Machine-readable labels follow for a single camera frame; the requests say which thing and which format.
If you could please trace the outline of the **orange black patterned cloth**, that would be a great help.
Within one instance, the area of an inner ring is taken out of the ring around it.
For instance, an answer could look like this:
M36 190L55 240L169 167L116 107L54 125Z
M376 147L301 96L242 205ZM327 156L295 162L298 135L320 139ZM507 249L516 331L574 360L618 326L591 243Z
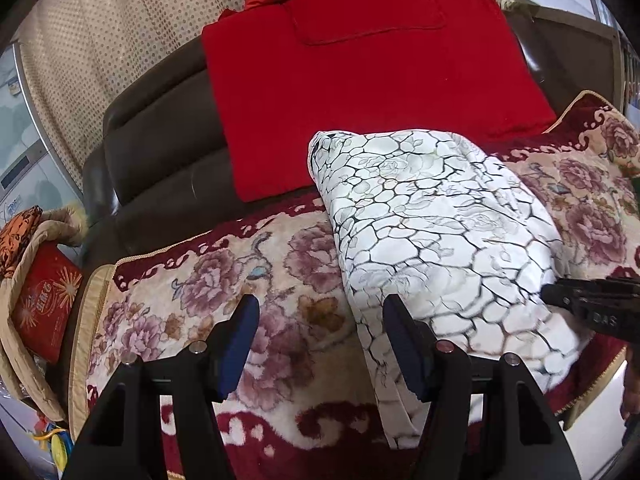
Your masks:
M40 223L42 209L35 205L16 214L0 232L0 278L10 278Z

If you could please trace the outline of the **dark brown leather sofa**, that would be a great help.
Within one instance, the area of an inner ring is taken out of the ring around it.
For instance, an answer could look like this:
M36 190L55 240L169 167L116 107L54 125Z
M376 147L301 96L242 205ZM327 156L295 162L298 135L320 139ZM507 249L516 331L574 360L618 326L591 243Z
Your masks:
M623 39L583 16L537 8L506 14L529 70L561 113L584 89L623 105ZM201 40L122 92L82 170L89 232L80 266L154 252L269 205L236 196Z

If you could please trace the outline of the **floral red beige blanket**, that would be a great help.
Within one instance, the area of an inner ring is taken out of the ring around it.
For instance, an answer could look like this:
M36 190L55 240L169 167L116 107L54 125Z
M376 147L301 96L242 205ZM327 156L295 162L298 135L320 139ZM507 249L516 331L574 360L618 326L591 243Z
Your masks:
M546 207L562 278L639 281L639 133L610 102L584 91L546 130L511 139L456 134ZM65 478L413 479L419 443L386 440L309 177L302 195L93 272ZM589 336L563 381L539 387L564 434L633 344L555 308Z

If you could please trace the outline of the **red quilt on sofa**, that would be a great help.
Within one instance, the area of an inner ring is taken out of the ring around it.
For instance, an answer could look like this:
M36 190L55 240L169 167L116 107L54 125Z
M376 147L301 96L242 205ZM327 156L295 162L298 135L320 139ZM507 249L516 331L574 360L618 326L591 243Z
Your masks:
M484 143L555 118L496 0L286 0L206 26L202 45L246 202L310 185L319 131Z

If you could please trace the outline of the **beige dotted curtain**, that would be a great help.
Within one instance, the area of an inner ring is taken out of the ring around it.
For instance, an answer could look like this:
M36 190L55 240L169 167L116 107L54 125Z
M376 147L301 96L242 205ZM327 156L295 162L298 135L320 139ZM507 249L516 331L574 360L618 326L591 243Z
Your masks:
M245 0L39 0L18 30L22 62L72 180L103 140L114 99L175 50L202 42L206 26L250 9Z

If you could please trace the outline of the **silver refrigerator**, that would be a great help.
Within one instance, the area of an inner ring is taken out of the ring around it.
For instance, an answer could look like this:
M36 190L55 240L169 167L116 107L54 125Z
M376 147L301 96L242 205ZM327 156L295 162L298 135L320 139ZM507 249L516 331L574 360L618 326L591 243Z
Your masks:
M0 114L1 222L34 205L48 210L81 200L37 115L15 42L1 55Z

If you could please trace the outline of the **red gift box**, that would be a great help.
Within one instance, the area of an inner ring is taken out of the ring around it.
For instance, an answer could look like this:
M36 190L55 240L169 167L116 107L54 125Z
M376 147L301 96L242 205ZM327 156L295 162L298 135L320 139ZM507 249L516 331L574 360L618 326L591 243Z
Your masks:
M81 270L57 244L45 242L38 248L12 321L25 347L49 364L58 362L81 281Z

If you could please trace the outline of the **blue stool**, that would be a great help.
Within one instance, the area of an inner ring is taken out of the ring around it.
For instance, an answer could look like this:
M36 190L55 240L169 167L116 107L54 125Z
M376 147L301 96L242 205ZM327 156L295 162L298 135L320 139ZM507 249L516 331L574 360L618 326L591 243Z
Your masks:
M38 431L32 432L30 437L38 443L43 451L48 451L51 454L53 465L58 474L62 474L74 447L70 432L49 422Z

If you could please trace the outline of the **white black-patterned coat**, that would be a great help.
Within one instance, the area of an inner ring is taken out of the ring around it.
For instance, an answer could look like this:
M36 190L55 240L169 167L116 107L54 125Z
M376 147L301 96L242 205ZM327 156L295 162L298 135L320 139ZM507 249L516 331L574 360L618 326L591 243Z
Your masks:
M546 207L503 162L452 132L334 130L311 139L308 169L392 448L419 443L427 406L390 346L387 296L473 356L518 354L542 390L563 381L589 336L539 293L567 274L567 253Z

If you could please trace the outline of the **beige coat on box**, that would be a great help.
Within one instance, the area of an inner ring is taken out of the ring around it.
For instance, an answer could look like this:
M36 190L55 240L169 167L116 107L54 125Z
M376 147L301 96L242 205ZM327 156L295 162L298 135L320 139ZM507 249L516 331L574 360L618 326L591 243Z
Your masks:
M45 242L78 247L88 232L88 218L80 203L60 209L42 211L40 223L30 240L20 263L10 278L1 279L1 379L17 400L35 405L52 422L66 419L58 396L37 366L35 354L30 352L12 321L12 313L34 262L38 248Z

